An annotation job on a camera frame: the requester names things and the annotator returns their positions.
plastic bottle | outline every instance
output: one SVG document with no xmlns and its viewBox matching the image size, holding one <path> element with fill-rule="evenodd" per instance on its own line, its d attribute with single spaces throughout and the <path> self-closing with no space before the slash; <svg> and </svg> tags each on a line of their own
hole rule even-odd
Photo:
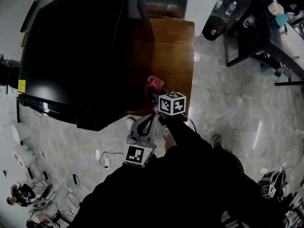
<svg viewBox="0 0 304 228">
<path fill-rule="evenodd" d="M 244 22 L 243 25 L 244 25 L 245 28 L 249 28 L 250 25 L 252 25 L 255 21 L 256 21 L 256 17 L 255 17 L 253 14 L 251 14 L 251 15 L 245 20 L 245 22 Z"/>
<path fill-rule="evenodd" d="M 229 7 L 227 8 L 227 10 L 226 10 L 226 14 L 227 14 L 227 15 L 231 15 L 232 12 L 236 9 L 236 7 L 237 7 L 237 2 L 231 3 L 231 4 L 229 5 Z"/>
<path fill-rule="evenodd" d="M 216 4 L 214 6 L 214 10 L 218 11 L 220 6 L 222 6 L 222 4 L 223 4 L 223 0 L 217 0 Z"/>
</svg>

blue object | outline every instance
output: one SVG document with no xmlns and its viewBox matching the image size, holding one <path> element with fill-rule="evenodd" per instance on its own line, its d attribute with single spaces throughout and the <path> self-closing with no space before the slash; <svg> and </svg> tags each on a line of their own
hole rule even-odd
<svg viewBox="0 0 304 228">
<path fill-rule="evenodd" d="M 279 26 L 283 26 L 287 23 L 288 17 L 285 14 L 279 14 L 275 17 L 275 21 Z"/>
</svg>

red cloth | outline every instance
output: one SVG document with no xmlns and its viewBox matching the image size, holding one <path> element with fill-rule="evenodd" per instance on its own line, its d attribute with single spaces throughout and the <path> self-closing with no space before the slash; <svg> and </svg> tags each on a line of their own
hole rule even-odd
<svg viewBox="0 0 304 228">
<path fill-rule="evenodd" d="M 145 94 L 146 94 L 146 101 L 149 102 L 148 88 L 153 89 L 153 91 L 155 91 L 155 93 L 159 93 L 164 84 L 165 84 L 165 82 L 160 80 L 158 77 L 155 77 L 155 76 L 148 77 L 146 85 L 145 85 L 145 90 L 144 90 Z"/>
</svg>

water bottle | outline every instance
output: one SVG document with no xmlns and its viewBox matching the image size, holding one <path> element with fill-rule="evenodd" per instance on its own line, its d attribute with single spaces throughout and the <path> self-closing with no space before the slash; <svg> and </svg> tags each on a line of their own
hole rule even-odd
<svg viewBox="0 0 304 228">
<path fill-rule="evenodd" d="M 229 5 L 229 7 L 227 8 L 227 10 L 226 10 L 226 14 L 227 14 L 227 15 L 231 15 L 232 12 L 236 9 L 236 7 L 237 7 L 237 2 L 231 3 L 231 4 Z"/>
</svg>

fiducial marker cube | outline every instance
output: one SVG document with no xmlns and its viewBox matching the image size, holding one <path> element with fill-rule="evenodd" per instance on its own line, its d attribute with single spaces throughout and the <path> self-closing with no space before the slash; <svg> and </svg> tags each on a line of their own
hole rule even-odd
<svg viewBox="0 0 304 228">
<path fill-rule="evenodd" d="M 177 92 L 158 96 L 158 110 L 168 115 L 177 115 L 186 111 L 186 96 Z"/>
</svg>

